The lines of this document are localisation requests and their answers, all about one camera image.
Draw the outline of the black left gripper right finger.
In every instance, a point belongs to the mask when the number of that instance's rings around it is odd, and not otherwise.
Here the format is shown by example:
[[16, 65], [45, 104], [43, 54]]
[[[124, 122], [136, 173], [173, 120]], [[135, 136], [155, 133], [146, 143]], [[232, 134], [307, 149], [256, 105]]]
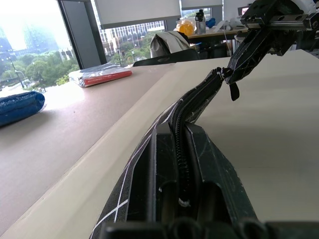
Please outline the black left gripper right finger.
[[204, 129], [185, 126], [186, 155], [194, 176], [195, 218], [198, 222], [239, 222], [257, 219], [233, 165]]

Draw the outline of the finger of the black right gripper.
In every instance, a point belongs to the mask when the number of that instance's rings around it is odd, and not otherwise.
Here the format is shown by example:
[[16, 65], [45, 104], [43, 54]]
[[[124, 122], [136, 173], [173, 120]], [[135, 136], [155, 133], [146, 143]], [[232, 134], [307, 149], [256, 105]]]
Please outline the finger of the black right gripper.
[[231, 56], [228, 68], [232, 70], [225, 82], [232, 85], [249, 75], [271, 49], [273, 31], [261, 28], [250, 30]]
[[249, 31], [239, 30], [235, 35], [234, 39], [240, 45], [242, 43], [250, 42]]

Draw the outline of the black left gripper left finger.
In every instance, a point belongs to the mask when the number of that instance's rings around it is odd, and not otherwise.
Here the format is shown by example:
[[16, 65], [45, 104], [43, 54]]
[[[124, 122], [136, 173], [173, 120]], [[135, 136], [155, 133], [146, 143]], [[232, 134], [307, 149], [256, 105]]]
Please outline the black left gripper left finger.
[[167, 122], [157, 126], [133, 169], [127, 221], [171, 222], [177, 212], [178, 170]]

